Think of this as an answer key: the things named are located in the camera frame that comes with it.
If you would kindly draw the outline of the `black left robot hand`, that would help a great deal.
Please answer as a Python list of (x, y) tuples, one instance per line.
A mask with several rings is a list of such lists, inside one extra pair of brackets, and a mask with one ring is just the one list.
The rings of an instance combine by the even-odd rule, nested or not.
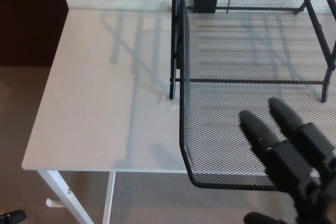
[(23, 210), (15, 210), (1, 214), (0, 223), (1, 224), (17, 224), (26, 219), (26, 212)]

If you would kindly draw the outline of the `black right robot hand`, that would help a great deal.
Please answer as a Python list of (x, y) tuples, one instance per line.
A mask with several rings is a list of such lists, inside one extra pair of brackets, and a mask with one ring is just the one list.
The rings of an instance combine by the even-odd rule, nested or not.
[(328, 139), (304, 123), (287, 104), (270, 98), (269, 112), (286, 137), (280, 141), (263, 121), (245, 110), (240, 128), (268, 178), (287, 193), (297, 212), (296, 223), (335, 223), (335, 155)]

